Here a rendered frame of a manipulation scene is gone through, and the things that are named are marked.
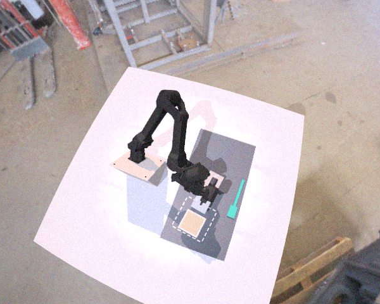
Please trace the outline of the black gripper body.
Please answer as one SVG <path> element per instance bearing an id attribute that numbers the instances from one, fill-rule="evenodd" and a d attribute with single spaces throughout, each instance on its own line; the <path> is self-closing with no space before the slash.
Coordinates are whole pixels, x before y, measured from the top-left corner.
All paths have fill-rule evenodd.
<path id="1" fill-rule="evenodd" d="M 205 183 L 204 183 L 205 185 Z M 189 188 L 184 188 L 187 192 L 192 192 L 194 194 L 202 194 L 203 199 L 208 202 L 213 202 L 219 189 L 213 185 L 204 186 L 201 182 L 192 183 Z"/>

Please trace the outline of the peach square tile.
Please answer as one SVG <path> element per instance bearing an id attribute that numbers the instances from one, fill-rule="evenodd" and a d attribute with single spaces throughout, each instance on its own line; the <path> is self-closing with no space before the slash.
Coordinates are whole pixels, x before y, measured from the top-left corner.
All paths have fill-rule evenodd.
<path id="1" fill-rule="evenodd" d="M 194 237 L 197 237 L 203 224 L 205 223 L 205 220 L 206 218 L 187 209 L 187 212 L 183 216 L 178 228 Z"/>

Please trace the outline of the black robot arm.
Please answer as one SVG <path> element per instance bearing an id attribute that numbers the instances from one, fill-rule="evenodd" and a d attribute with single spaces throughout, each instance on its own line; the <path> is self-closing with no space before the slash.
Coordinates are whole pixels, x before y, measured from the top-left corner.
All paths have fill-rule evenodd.
<path id="1" fill-rule="evenodd" d="M 208 169 L 201 165 L 200 162 L 193 164 L 187 160 L 184 150 L 189 114 L 186 111 L 185 103 L 180 93 L 176 90 L 164 89 L 158 93 L 156 108 L 146 122 L 146 125 L 127 144 L 130 149 L 128 160 L 139 164 L 146 159 L 145 148 L 151 146 L 154 141 L 152 135 L 167 113 L 174 120 L 172 149 L 167 158 L 168 169 L 176 172 L 171 175 L 171 182 L 176 182 L 184 188 L 189 188 L 192 183 L 196 182 L 201 182 L 204 185 L 204 181 L 210 176 Z"/>

